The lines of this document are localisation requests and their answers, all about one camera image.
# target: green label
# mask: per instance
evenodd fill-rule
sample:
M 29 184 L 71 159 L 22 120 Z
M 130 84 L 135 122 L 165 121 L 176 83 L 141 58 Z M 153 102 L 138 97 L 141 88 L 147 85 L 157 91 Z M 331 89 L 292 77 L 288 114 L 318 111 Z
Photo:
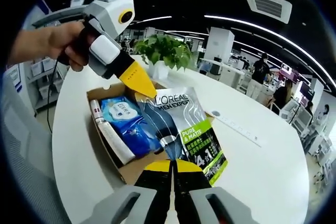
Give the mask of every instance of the green label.
M 211 128 L 211 123 L 208 119 L 203 122 L 197 123 L 196 125 L 187 128 L 181 132 L 182 141 L 184 144 L 198 138 L 203 133 L 207 132 Z

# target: ceiling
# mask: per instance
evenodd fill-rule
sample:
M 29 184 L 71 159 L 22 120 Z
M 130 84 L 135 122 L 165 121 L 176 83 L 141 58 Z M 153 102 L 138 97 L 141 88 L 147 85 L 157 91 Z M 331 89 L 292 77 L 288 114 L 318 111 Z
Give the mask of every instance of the ceiling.
M 70 0 L 45 1 L 51 10 L 69 7 L 70 3 Z M 335 9 L 332 9 L 331 4 L 328 5 L 327 0 L 286 1 L 292 4 L 292 12 L 288 24 L 252 12 L 246 0 L 134 0 L 135 20 L 161 16 L 172 16 L 172 18 L 143 22 L 133 25 L 132 28 L 143 29 L 144 27 L 152 26 L 162 30 L 184 30 L 206 34 L 213 26 L 232 29 L 235 34 L 235 41 L 265 51 L 297 69 L 301 74 L 310 74 L 314 77 L 317 77 L 318 74 L 335 94 L 336 88 L 323 71 L 300 50 L 277 36 L 237 22 L 204 17 L 204 15 L 229 17 L 272 30 L 293 41 L 308 54 L 312 55 L 335 80 L 336 39 L 334 28 L 332 28 L 336 24 Z M 234 48 L 243 48 L 255 54 L 257 53 L 256 50 L 241 44 L 234 44 Z

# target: white pot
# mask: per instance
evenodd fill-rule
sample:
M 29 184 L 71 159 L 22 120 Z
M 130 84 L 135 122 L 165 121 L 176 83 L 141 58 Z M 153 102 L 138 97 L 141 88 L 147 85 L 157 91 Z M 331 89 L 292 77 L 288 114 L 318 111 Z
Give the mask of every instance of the white pot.
M 153 79 L 166 79 L 168 77 L 169 67 L 164 64 L 163 60 L 159 60 L 153 65 L 149 62 L 148 74 Z

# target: white round table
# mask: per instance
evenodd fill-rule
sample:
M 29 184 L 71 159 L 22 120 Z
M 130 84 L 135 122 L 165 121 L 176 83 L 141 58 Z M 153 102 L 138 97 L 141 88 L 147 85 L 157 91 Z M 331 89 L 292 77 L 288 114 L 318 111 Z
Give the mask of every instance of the white round table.
M 139 56 L 134 56 L 144 67 Z M 122 185 L 99 141 L 86 92 L 109 87 L 89 67 L 70 70 L 58 98 L 52 158 L 61 201 L 72 223 L 89 218 L 97 203 Z M 170 71 L 165 87 L 194 87 L 205 111 L 218 111 L 255 133 L 262 147 L 215 119 L 213 128 L 228 165 L 215 183 L 252 211 L 260 224 L 300 224 L 308 209 L 309 179 L 296 131 L 267 108 L 195 71 Z

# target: l'oreal men expert package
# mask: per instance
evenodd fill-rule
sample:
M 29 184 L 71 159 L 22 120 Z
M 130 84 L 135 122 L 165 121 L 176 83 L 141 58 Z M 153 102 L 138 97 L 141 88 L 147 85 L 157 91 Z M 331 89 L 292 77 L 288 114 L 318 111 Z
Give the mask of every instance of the l'oreal men expert package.
M 158 89 L 154 99 L 136 93 L 148 126 L 170 159 L 199 166 L 213 185 L 227 165 L 218 139 L 193 88 Z

